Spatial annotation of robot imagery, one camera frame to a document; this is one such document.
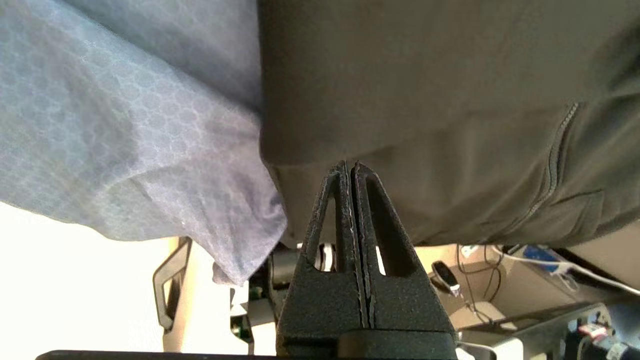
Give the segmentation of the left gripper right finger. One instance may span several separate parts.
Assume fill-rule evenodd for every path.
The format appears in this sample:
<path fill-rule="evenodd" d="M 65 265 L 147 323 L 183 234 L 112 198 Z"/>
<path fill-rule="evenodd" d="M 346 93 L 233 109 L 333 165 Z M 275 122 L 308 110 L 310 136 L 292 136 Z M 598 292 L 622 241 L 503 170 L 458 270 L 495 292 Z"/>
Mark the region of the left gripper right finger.
<path fill-rule="evenodd" d="M 379 176 L 357 162 L 350 179 L 364 290 L 350 355 L 455 356 L 453 326 Z"/>

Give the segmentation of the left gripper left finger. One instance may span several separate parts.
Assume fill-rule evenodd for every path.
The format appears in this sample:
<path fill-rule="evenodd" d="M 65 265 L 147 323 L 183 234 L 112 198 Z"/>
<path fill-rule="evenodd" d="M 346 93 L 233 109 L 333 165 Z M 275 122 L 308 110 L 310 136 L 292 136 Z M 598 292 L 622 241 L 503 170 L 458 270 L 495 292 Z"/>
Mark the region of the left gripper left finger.
<path fill-rule="evenodd" d="M 369 324 L 352 196 L 349 168 L 339 161 L 321 183 L 279 315 L 279 357 L 334 357 L 341 335 Z M 330 201 L 334 202 L 331 229 L 336 237 L 334 272 L 315 266 Z"/>

